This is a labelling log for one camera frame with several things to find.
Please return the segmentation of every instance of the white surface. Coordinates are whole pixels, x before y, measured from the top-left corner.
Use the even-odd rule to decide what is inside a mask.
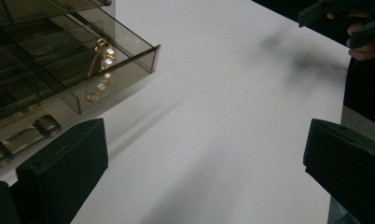
[[[116,4],[160,59],[100,116],[109,169],[73,223],[325,224],[302,157],[312,118],[340,122],[346,49],[250,0]]]

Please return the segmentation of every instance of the dark object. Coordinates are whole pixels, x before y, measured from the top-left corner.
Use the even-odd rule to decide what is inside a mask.
[[[20,223],[7,183],[0,181],[0,224]]]
[[[304,8],[315,4],[317,0],[253,0],[254,2],[266,7],[291,21],[299,22],[299,13]],[[329,29],[332,27],[332,20],[323,18],[308,25],[308,28],[324,35],[336,42],[345,45],[349,38],[345,30]]]
[[[83,122],[62,134],[16,169],[19,181],[10,189],[21,223],[70,223],[107,164],[102,119]]]
[[[351,59],[345,85],[344,105],[375,122],[375,59]]]
[[[361,223],[375,223],[375,142],[348,128],[313,119],[306,172]]]
[[[351,48],[361,48],[375,42],[375,0],[320,0],[299,13],[299,27],[320,20],[328,12],[335,14],[333,27],[345,30],[348,27],[350,10],[366,12],[370,15],[367,24],[351,35]]]

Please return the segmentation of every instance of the person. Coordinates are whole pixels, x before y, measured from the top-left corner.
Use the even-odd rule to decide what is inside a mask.
[[[350,17],[358,17],[358,18],[368,18],[370,15],[368,13],[361,12],[361,11],[358,11],[358,10],[351,10],[350,13],[349,13],[349,16]],[[333,13],[327,13],[327,17],[330,18],[331,20],[333,20],[334,14]],[[353,23],[347,29],[348,35],[351,36],[351,34],[354,31],[356,31],[357,29],[359,29],[363,25],[364,24],[363,24],[362,21]],[[350,42],[351,42],[351,38],[349,38],[347,40],[347,43],[346,43],[346,46],[348,48],[350,47]],[[355,58],[358,61],[367,61],[367,60],[375,59],[375,42],[370,43],[370,44],[368,44],[368,45],[366,45],[362,48],[359,48],[359,49],[350,49],[348,51],[348,54],[351,55],[353,58]]]
[[[368,18],[369,14],[352,10],[349,16],[364,19]],[[334,14],[328,13],[327,17],[334,19]],[[347,29],[348,35],[351,36],[363,25],[362,21],[351,24]],[[350,48],[350,42],[351,38],[346,42],[348,48]],[[352,56],[352,59],[347,74],[344,105],[371,120],[375,125],[375,42],[358,49],[350,48],[348,54]],[[328,224],[359,224],[359,221],[332,197]]]

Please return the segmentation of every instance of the finger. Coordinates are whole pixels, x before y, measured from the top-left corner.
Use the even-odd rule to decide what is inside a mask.
[[[351,57],[357,59],[358,61],[366,61],[375,58],[375,52],[365,53],[356,49],[350,49],[348,51],[348,54],[351,55]]]
[[[335,19],[335,14],[333,12],[328,12],[326,14],[326,16],[331,19],[331,20],[334,20]],[[366,12],[362,12],[362,11],[358,11],[358,10],[351,10],[349,13],[348,13],[348,16],[349,17],[361,17],[361,18],[367,18],[367,17],[370,17],[370,15]]]
[[[349,38],[347,40],[346,46],[348,48],[350,48],[350,46],[351,46],[351,38]],[[363,46],[361,48],[357,48],[356,50],[361,51],[361,52],[365,52],[365,53],[375,52],[375,42],[371,43],[371,44],[367,44],[367,45],[365,45],[365,46]]]
[[[333,12],[328,12],[326,15],[329,19],[334,20],[335,19],[335,14]]]
[[[370,17],[370,14],[358,10],[351,10],[348,14],[349,17],[361,17],[361,18],[367,18]]]
[[[356,23],[350,25],[350,27],[348,27],[348,29],[347,29],[348,35],[351,35],[354,31],[361,28],[362,26],[363,26],[362,21],[359,21],[359,22],[356,22]]]

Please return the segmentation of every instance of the transparent compartment tray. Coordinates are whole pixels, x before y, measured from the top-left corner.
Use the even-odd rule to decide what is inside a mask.
[[[0,0],[0,26],[110,4],[111,0]]]
[[[153,73],[159,50],[100,8],[0,27],[0,92],[14,100],[0,97],[3,150],[54,135],[42,118],[62,127]]]

